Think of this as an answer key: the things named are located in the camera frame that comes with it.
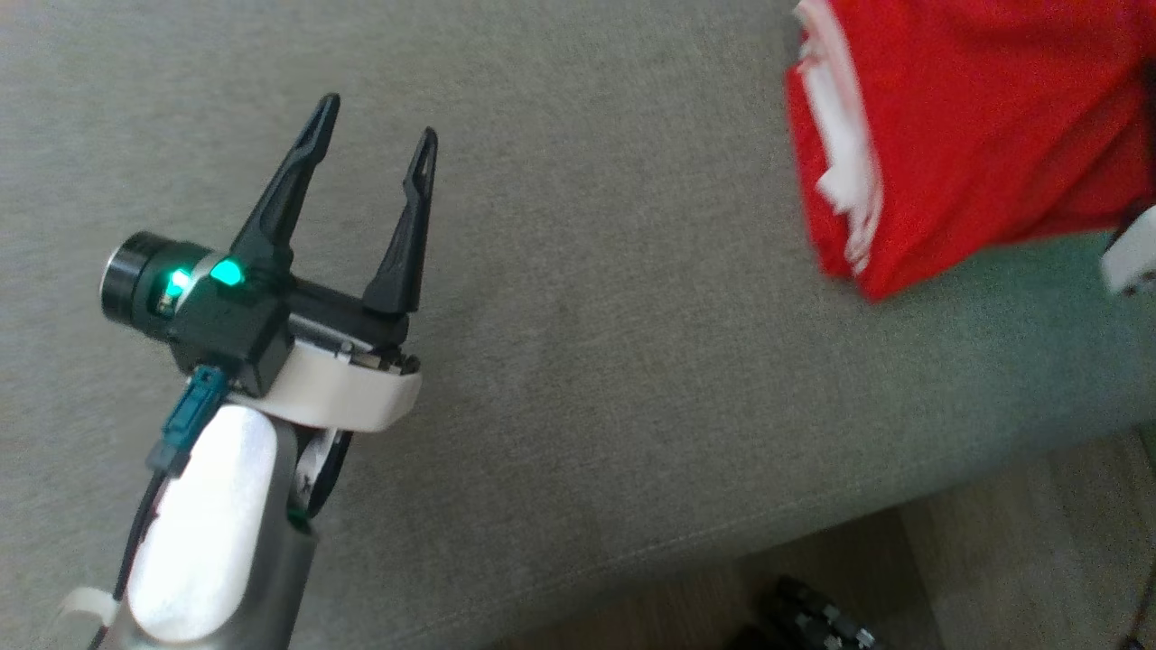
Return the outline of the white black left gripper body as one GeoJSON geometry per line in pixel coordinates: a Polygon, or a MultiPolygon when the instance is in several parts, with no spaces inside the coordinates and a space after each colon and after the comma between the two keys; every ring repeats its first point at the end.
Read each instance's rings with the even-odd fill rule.
{"type": "Polygon", "coordinates": [[[292,273],[246,276],[223,254],[135,232],[101,279],[108,320],[166,346],[192,382],[287,423],[381,433],[415,404],[420,363],[402,350],[410,313],[292,273]]]}

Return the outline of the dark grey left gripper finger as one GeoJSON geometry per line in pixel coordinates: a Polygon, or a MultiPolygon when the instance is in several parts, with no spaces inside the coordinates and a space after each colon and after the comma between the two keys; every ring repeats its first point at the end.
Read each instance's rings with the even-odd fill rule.
{"type": "Polygon", "coordinates": [[[387,251],[363,291],[363,306],[376,313],[413,313],[420,308],[439,139],[423,130],[402,180],[406,198],[387,251]]]}
{"type": "Polygon", "coordinates": [[[341,96],[323,95],[301,134],[294,139],[245,226],[236,234],[230,256],[246,276],[276,281],[292,268],[292,235],[314,168],[329,152],[341,96]]]}

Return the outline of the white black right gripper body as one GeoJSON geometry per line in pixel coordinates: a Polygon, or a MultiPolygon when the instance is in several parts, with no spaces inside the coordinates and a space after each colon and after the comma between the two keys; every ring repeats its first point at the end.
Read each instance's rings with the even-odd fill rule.
{"type": "Polygon", "coordinates": [[[1101,275],[1116,295],[1155,291],[1155,206],[1116,230],[1101,256],[1101,275]]]}

